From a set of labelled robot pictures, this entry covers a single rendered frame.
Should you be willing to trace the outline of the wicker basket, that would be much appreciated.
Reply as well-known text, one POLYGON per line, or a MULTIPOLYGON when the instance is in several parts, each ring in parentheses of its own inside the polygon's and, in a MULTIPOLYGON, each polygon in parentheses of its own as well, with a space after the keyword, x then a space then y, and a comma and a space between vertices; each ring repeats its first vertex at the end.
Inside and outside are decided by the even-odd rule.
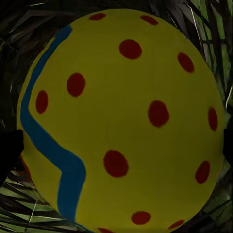
MULTIPOLYGON (((32 4, 32 6, 41 5, 54 1, 58 1, 58 0, 43 0, 43 2, 32 4)), ((93 8, 93 12, 107 10, 107 9, 116 9, 116 7, 107 0, 72 0, 72 1, 93 8)), ((233 84, 233 22, 230 15, 230 10, 228 8, 227 0, 202 0, 207 8, 209 22, 207 22, 202 15, 199 0, 198 3, 199 3, 200 11, 193 5, 193 3, 190 0, 141 0, 148 7, 146 11, 144 11, 142 8, 138 8, 130 4, 125 0, 112 0, 112 1, 123 6, 125 9, 134 9, 146 13, 149 13, 151 11, 153 12, 153 15, 160 17, 166 22, 171 24, 169 18, 166 16, 164 10, 158 3, 160 1, 163 7, 165 8, 166 12, 168 13, 170 18, 176 25, 176 28, 180 32, 182 32, 193 43, 193 45, 198 49, 198 51, 200 52, 200 54, 202 55, 202 57, 205 59, 206 62, 208 60, 208 52, 209 52, 211 64, 212 64, 211 71, 212 74, 214 75, 215 80, 217 80, 218 73, 220 75, 221 84, 223 87, 224 97, 225 97, 225 100, 223 102, 224 110, 230 114, 229 122, 226 129, 233 131, 233 106, 228 105, 230 91, 233 84), (222 17, 223 30, 224 30, 224 35, 222 36, 222 39, 219 38, 214 8, 222 17), (194 13, 196 13, 203 22, 206 40, 204 38, 200 24, 198 23, 194 13), (208 40, 206 27, 204 23, 211 30, 212 40, 208 40), (217 67, 215 72, 214 72, 214 61, 212 59, 210 44, 213 44, 214 52, 216 56, 217 67), (222 52, 221 52, 222 45, 227 46, 228 57, 231 65, 227 86, 226 86, 225 72, 224 72, 222 52)), ((22 73, 29 64, 31 67, 38 53, 42 50, 42 48, 47 46, 47 43, 49 41, 44 41, 44 40, 47 39, 50 35, 53 35, 54 33, 58 33, 61 30, 59 29, 48 33, 39 33, 38 32, 39 27, 64 28, 69 24, 71 24, 72 22, 76 21, 77 19, 81 18, 78 15, 90 14, 90 13, 77 13, 77 12, 64 11, 64 0, 60 0, 60 11, 42 11, 42 10, 31 9, 27 12, 26 7, 28 6, 27 4, 29 2, 32 2, 32 0, 0 0, 0 20, 3 20, 4 18, 8 17, 10 14, 21 9, 16 14, 13 14, 11 17, 9 17, 7 20, 5 20, 3 23, 0 24, 0 32, 9 23, 11 23, 13 19, 16 18, 22 11, 25 12, 25 15, 4 37, 0 35, 0 93, 2 90, 2 83, 4 84, 5 89, 7 90, 5 81, 3 79, 4 74, 10 75, 10 89, 12 89, 12 84, 14 81, 15 84, 17 85, 18 90, 21 91, 20 88, 21 81, 22 80, 24 81, 26 78, 26 76, 23 76, 22 73), (47 17, 40 17, 32 20, 31 16, 47 16, 47 17), (30 23, 28 23, 26 26, 24 26, 22 29, 20 29, 18 32, 16 32, 14 35, 11 36, 11 32, 14 29, 18 28, 27 19, 29 19, 30 23), (35 36, 28 43, 26 43, 26 41, 30 38, 30 36, 34 32, 37 33, 37 36, 35 36), (24 38, 15 46, 14 41, 21 38, 22 36, 24 36, 24 38), (13 49, 13 51, 7 58, 9 46, 13 49), (34 49, 31 52, 29 52, 28 55, 26 55, 25 52, 33 47, 34 49), (17 66, 17 59, 19 56, 22 56, 24 58, 24 61, 21 64, 20 68, 15 73, 15 69, 17 66), (11 71, 5 70, 5 65, 13 57, 15 57, 15 59, 13 61, 11 71)), ((4 125, 3 127, 5 127, 8 130, 8 132, 16 130, 16 114, 17 114, 18 102, 16 101, 15 97, 19 97, 19 95, 20 94, 13 95, 11 92, 11 95, 8 94, 7 96, 0 96, 0 97, 9 97, 9 98, 12 97, 12 100, 10 99, 10 103, 12 106, 13 114, 7 108, 4 101, 0 100, 0 123, 4 125)), ((7 133, 7 132, 5 132, 3 129, 0 128, 0 135, 3 133, 7 133)), ((37 188, 27 187, 22 184, 22 183, 29 183, 31 185, 34 185, 26 172, 25 166, 21 158, 17 160, 12 171, 15 171, 19 176, 14 175, 12 174, 12 172, 10 172, 6 179, 17 182, 21 185, 4 182, 2 186, 6 189, 9 189, 12 192, 24 196, 25 199, 13 197, 13 196, 6 196, 0 193, 0 214, 9 217, 8 218, 8 217, 0 216, 0 222, 6 222, 6 223, 25 227, 24 233, 26 233, 27 228, 38 228, 38 229, 44 229, 50 231, 58 231, 60 233, 91 233, 89 231, 81 231, 81 227, 79 226, 77 226, 77 230, 70 230, 70 229, 56 227, 56 225, 63 225, 63 226, 75 225, 65 217, 61 216, 56 210, 35 212, 36 205, 42 205, 47 207, 51 207, 51 205, 47 203, 47 201, 35 200, 30 196, 28 196, 26 193, 19 191, 19 189, 23 189, 23 190, 38 192, 37 188), (16 200, 34 204, 35 207, 33 210, 31 210, 28 207, 18 203, 16 200), (10 212, 29 215, 30 219, 33 216, 35 217, 41 216, 41 217, 49 217, 52 219, 59 219, 59 221, 30 222, 30 219, 26 221, 19 216, 15 216, 11 214, 10 212)), ((191 228, 193 225, 196 225, 202 219, 207 218, 213 212, 223 207, 225 204, 233 201, 233 192, 228 187, 228 185, 232 181, 233 181, 233 167, 230 166, 228 172, 224 175, 224 177, 222 179, 221 178, 218 179, 217 184, 210 198, 208 199, 207 203, 203 206, 203 208, 190 221, 184 223, 182 226, 172 231, 171 233, 189 233, 188 229, 191 228), (214 198, 216 198, 216 196, 222 190, 226 191, 226 193, 230 196, 231 199, 221 204, 220 206, 216 207, 212 211, 202 215, 201 217, 198 217, 202 213, 202 211, 214 200, 214 198)), ((191 233, 204 233, 206 230, 212 229, 215 226, 218 219, 220 218, 224 209, 216 217, 214 222, 212 222, 207 226, 205 225, 203 228, 201 227, 200 229, 197 229, 191 233)), ((3 229, 11 233, 20 233, 12 228, 6 227, 5 225, 0 225, 0 229, 3 229)), ((231 217, 226 222, 216 227, 210 233, 233 233, 233 217, 231 217)))

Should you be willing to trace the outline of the easter egg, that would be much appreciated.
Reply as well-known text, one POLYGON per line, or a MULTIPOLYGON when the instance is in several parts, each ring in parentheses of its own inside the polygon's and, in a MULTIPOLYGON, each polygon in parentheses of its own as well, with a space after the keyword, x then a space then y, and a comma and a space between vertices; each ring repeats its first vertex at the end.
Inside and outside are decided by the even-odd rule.
POLYGON ((91 233, 171 233, 207 203, 226 119, 210 67, 160 17, 107 9, 38 53, 20 91, 20 158, 40 195, 91 233))

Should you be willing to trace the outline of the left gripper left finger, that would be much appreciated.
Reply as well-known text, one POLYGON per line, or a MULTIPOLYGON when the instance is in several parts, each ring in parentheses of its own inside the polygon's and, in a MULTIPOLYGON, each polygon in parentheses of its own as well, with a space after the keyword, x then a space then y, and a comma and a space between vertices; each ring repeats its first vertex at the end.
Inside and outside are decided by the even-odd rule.
POLYGON ((23 131, 21 129, 0 135, 0 187, 12 171, 24 150, 23 131))

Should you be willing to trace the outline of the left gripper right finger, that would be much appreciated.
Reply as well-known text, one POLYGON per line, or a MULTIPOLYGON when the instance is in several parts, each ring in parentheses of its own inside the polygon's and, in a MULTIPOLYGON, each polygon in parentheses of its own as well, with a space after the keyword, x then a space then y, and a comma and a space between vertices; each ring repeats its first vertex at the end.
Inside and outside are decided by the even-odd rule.
POLYGON ((224 129, 223 155, 233 167, 233 131, 224 129))

